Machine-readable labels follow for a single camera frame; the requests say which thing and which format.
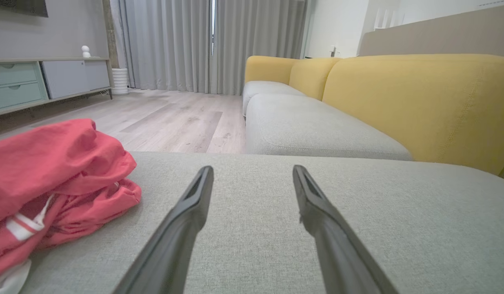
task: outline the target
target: mint green drawer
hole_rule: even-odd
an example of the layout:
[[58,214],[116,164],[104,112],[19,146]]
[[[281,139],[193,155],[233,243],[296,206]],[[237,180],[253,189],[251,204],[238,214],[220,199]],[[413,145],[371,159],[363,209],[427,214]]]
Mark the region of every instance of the mint green drawer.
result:
[[0,63],[0,85],[37,80],[34,64]]
[[0,88],[0,108],[43,100],[37,82]]

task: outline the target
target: white cloth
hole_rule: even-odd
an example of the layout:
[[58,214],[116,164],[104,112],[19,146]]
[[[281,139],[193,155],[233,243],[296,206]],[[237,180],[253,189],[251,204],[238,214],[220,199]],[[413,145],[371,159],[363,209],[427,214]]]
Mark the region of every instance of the white cloth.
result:
[[4,272],[0,276],[0,294],[18,294],[29,275],[30,265],[30,259],[27,259]]
[[45,218],[45,213],[47,212],[47,207],[51,202],[54,194],[52,194],[43,209],[39,212],[34,219],[29,219],[21,213],[17,213],[13,216],[7,218],[6,227],[9,229],[11,234],[15,236],[18,241],[25,241],[32,237],[35,233],[41,231],[45,224],[43,224],[43,219]]

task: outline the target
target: white figurine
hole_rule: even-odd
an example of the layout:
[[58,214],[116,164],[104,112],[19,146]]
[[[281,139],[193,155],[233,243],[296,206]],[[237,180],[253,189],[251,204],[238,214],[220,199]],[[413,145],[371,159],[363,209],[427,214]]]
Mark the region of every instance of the white figurine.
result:
[[83,57],[89,58],[90,57],[90,48],[88,48],[87,45],[82,46],[82,51],[83,51]]

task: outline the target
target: white stripe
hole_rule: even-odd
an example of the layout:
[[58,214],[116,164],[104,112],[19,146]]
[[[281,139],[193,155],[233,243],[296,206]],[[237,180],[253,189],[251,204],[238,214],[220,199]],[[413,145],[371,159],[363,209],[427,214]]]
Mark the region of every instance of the white stripe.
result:
[[[25,223],[25,225],[28,225],[35,231],[41,231],[45,225],[43,224],[43,219],[45,218],[45,213],[47,212],[47,207],[49,206],[50,201],[52,200],[52,197],[54,194],[52,194],[49,199],[47,199],[47,203],[45,203],[45,206],[43,209],[39,212],[39,214],[34,218],[34,219],[29,219],[28,217],[24,216],[23,214],[20,214],[19,212],[15,214],[15,217],[18,218],[18,220],[22,221]],[[30,238],[34,233],[29,231],[28,229],[25,229],[22,225],[17,223],[12,217],[7,218],[7,223],[5,225],[9,231],[11,231],[11,234],[14,235],[19,241],[24,241]]]
[[19,241],[27,240],[32,235],[34,235],[32,232],[22,227],[22,225],[19,225],[17,222],[13,220],[13,218],[10,217],[7,218],[6,227],[7,229],[9,229],[9,231],[11,231],[11,234],[14,235]]

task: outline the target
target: sofa seat cushion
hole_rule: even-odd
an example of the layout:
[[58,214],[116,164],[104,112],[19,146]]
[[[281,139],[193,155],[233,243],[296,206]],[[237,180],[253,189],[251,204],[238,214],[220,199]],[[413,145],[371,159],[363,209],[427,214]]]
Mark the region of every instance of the sofa seat cushion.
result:
[[304,96],[304,94],[282,82],[269,82],[267,80],[252,80],[244,84],[243,89],[243,115],[246,116],[246,107],[252,97],[257,94],[289,94]]
[[403,145],[318,100],[258,94],[248,104],[246,152],[412,160]]
[[299,223],[305,166],[402,294],[504,293],[504,179],[469,167],[362,158],[132,152],[142,201],[94,234],[32,255],[22,294],[109,294],[197,171],[214,167],[187,294],[325,294]]

